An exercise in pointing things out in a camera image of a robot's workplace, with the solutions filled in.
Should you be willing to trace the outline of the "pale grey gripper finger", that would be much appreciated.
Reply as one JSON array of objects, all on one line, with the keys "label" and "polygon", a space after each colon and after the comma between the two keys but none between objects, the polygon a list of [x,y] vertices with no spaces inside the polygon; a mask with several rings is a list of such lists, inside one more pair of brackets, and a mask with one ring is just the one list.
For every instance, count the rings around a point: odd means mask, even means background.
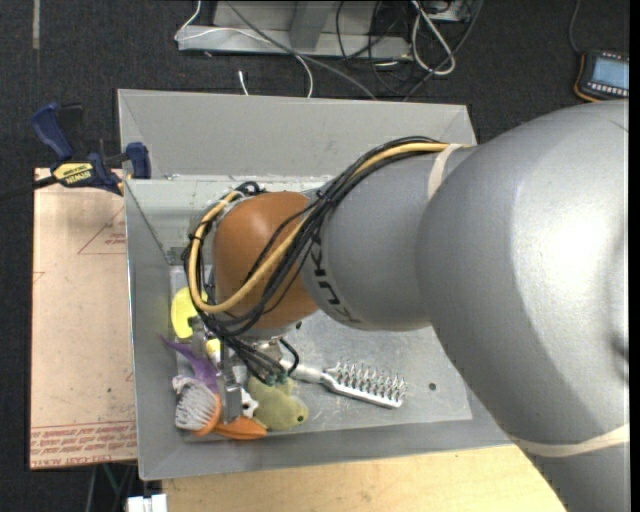
[{"label": "pale grey gripper finger", "polygon": [[194,355],[197,358],[205,358],[207,356],[207,332],[205,324],[200,316],[194,316],[191,318],[192,337],[191,345]]},{"label": "pale grey gripper finger", "polygon": [[237,381],[232,368],[221,374],[221,398],[223,402],[223,422],[228,424],[242,415],[242,385]]}]

